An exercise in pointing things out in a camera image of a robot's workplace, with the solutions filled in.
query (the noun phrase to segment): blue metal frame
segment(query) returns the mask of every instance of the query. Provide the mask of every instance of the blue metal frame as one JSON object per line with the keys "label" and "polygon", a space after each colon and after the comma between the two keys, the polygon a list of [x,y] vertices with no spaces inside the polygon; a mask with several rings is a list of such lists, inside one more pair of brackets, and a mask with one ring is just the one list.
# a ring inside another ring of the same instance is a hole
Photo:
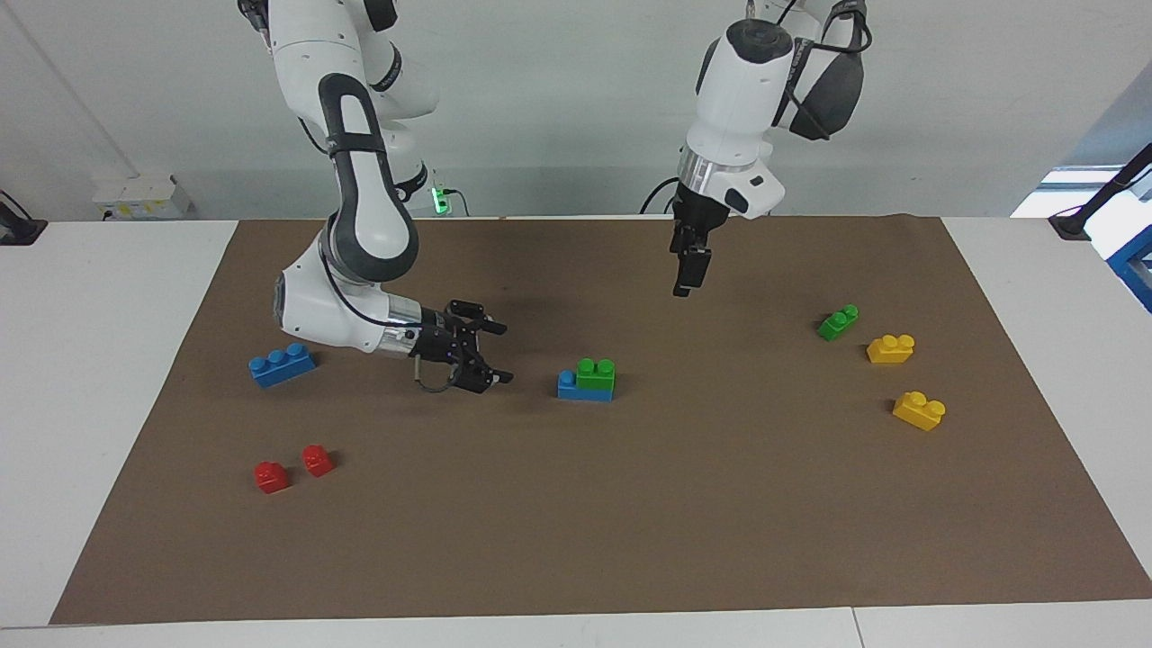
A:
{"label": "blue metal frame", "polygon": [[1112,255],[1108,266],[1152,312],[1152,264],[1144,261],[1149,255],[1152,255],[1152,225]]}

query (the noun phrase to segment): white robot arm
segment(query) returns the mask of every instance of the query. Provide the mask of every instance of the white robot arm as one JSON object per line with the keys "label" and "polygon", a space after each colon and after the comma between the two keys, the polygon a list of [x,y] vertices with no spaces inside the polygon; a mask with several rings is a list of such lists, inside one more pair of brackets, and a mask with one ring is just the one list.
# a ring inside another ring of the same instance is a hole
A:
{"label": "white robot arm", "polygon": [[392,0],[240,0],[240,8],[265,36],[288,107],[324,135],[340,187],[339,210],[280,276],[280,326],[324,345],[415,357],[417,379],[420,360],[450,364],[448,384],[430,391],[482,393],[510,382],[479,353],[480,332],[507,330],[484,307],[457,300],[433,311],[380,288],[419,250],[404,206],[411,190],[397,190],[388,158],[389,143],[410,150],[410,136],[380,122],[426,114],[438,100],[382,35],[396,20]]}
{"label": "white robot arm", "polygon": [[[825,17],[812,12],[826,12]],[[783,199],[785,188],[766,164],[767,130],[776,126],[826,140],[844,127],[859,98],[859,53],[872,38],[864,0],[791,0],[775,23],[751,17],[755,13],[708,47],[696,83],[697,118],[673,199],[675,296],[687,297],[704,284],[712,229],[733,212],[766,216]],[[783,27],[789,20],[811,38],[793,38]]]}

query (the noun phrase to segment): toy building block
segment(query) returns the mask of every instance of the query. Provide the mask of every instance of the toy building block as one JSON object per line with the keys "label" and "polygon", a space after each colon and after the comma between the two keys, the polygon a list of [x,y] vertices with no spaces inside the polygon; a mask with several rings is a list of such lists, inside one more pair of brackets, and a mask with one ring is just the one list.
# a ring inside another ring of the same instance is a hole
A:
{"label": "toy building block", "polygon": [[582,390],[576,386],[576,375],[566,369],[556,379],[556,397],[561,400],[612,402],[612,390]]}
{"label": "toy building block", "polygon": [[312,355],[308,353],[308,347],[300,342],[288,345],[287,352],[276,349],[270,353],[267,357],[253,357],[248,363],[248,370],[252,374],[252,379],[264,389],[290,380],[312,369],[316,369],[316,362],[312,361]]}
{"label": "toy building block", "polygon": [[305,447],[302,458],[304,459],[304,468],[309,473],[312,473],[313,477],[323,477],[335,468],[335,465],[332,464],[332,458],[328,457],[328,452],[324,450],[323,445]]}
{"label": "toy building block", "polygon": [[613,391],[616,387],[616,363],[611,360],[592,362],[585,357],[576,364],[576,386],[582,390]]}
{"label": "toy building block", "polygon": [[288,472],[280,464],[264,461],[256,467],[255,473],[256,485],[268,495],[291,485],[288,482]]}
{"label": "toy building block", "polygon": [[831,342],[847,333],[859,317],[859,309],[852,304],[848,304],[842,310],[833,312],[820,324],[820,337]]}
{"label": "toy building block", "polygon": [[892,415],[911,423],[925,432],[931,432],[943,419],[945,407],[939,400],[929,400],[920,392],[907,392],[896,401]]}
{"label": "toy building block", "polygon": [[885,336],[872,340],[867,346],[867,359],[873,364],[903,364],[916,351],[916,340],[911,336]]}

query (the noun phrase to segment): white table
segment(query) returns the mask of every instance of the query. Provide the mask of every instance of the white table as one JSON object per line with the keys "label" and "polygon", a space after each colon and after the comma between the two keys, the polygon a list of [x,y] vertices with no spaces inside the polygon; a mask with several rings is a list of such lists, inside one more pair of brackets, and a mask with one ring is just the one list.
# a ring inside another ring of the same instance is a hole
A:
{"label": "white table", "polygon": [[[1152,317],[1090,246],[1060,241],[1044,221],[946,224],[1149,570]],[[53,224],[31,248],[0,249],[0,648],[1152,646],[1150,601],[35,627],[47,624],[234,228]]]}

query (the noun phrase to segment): white wall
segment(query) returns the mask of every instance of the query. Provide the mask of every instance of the white wall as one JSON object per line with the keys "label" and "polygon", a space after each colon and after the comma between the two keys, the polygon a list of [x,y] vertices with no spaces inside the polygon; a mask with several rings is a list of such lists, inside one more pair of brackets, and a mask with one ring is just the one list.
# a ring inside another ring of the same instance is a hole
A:
{"label": "white wall", "polygon": [[[131,166],[174,173],[202,214],[333,204],[327,160],[232,0],[0,2]],[[634,212],[673,174],[703,52],[744,3],[397,5],[395,42],[442,88],[412,123],[429,163],[473,213],[553,214]],[[829,143],[775,137],[780,212],[1008,216],[1152,58],[1145,0],[873,0],[870,16],[852,123]],[[85,218],[88,175],[115,156],[69,133],[43,74],[9,69],[6,35],[0,184],[50,218]]]}
{"label": "white wall", "polygon": [[1152,142],[1152,62],[1076,145],[1064,165],[1122,165]]}

